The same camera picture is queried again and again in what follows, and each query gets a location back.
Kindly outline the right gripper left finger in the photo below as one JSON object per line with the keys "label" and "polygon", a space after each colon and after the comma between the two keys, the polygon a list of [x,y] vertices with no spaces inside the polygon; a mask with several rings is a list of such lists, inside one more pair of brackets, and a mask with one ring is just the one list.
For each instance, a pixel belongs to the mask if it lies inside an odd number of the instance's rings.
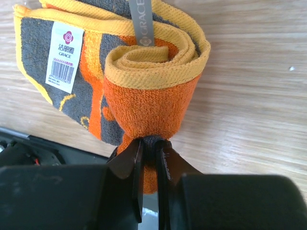
{"label": "right gripper left finger", "polygon": [[106,163],[112,172],[110,194],[115,198],[111,207],[116,211],[116,223],[142,222],[143,152],[143,140],[136,139],[119,155],[113,153]]}

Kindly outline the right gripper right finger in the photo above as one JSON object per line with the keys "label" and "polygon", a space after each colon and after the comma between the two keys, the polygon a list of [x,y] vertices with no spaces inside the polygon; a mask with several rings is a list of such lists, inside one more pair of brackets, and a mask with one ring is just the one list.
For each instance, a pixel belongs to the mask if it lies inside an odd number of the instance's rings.
{"label": "right gripper right finger", "polygon": [[202,173],[177,153],[170,141],[155,144],[158,188],[158,228],[160,230],[188,230],[189,218],[185,189],[181,179]]}

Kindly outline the grey orange towel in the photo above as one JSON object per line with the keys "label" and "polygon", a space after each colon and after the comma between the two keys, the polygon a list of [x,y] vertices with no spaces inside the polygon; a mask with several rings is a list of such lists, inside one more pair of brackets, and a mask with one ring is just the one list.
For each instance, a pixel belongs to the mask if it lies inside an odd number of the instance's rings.
{"label": "grey orange towel", "polygon": [[122,153],[179,130],[211,50],[188,14],[161,0],[43,0],[14,7],[21,73],[56,109]]}

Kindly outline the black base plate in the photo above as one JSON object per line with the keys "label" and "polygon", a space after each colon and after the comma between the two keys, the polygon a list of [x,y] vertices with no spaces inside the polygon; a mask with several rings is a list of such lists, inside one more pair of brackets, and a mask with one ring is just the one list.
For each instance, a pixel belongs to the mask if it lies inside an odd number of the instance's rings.
{"label": "black base plate", "polygon": [[105,164],[108,158],[26,133],[0,128],[0,165]]}

